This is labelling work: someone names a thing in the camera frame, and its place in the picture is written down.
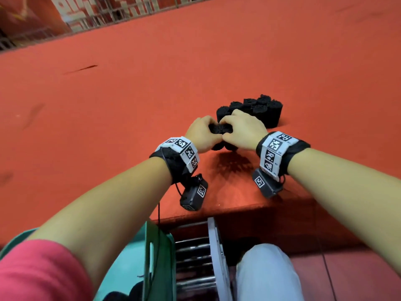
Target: red shirt sleeve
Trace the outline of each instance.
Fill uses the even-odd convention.
[[[81,263],[56,242],[25,241],[0,260],[1,300],[92,301],[93,297]]]

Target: hand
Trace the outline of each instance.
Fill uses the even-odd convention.
[[[268,134],[263,122],[240,110],[224,116],[220,123],[233,126],[233,132],[223,134],[223,140],[245,150],[256,151],[259,141]]]
[[[209,124],[218,124],[218,122],[211,116],[197,118],[185,134],[185,137],[192,141],[199,153],[205,153],[215,144],[223,141],[221,134],[210,132]]]

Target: red floor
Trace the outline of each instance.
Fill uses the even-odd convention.
[[[338,301],[400,300],[401,278],[370,250],[325,254]],[[293,257],[305,301],[334,300],[321,255]]]

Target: leg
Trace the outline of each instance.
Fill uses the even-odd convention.
[[[237,300],[303,301],[301,283],[288,256],[272,244],[248,250],[237,265]]]

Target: red table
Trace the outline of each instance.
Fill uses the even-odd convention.
[[[400,10],[401,0],[210,0],[0,55],[0,244],[195,118],[261,93],[283,102],[280,131],[401,178]],[[251,152],[204,154],[203,209],[183,210],[172,187],[161,218],[272,205],[251,180],[257,164]],[[285,200],[312,200],[290,178],[285,188]]]

